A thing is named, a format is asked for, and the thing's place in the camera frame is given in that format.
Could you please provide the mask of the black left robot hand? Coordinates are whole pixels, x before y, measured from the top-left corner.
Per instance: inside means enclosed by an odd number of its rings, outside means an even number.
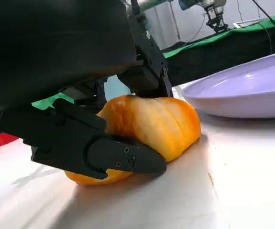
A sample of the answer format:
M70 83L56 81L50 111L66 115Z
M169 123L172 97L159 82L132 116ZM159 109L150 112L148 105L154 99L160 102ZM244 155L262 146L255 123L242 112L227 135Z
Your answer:
M135 0L0 0L0 132L31 146L34 162L99 180L164 173L159 153L106 134L97 112L107 77L171 97L167 71Z

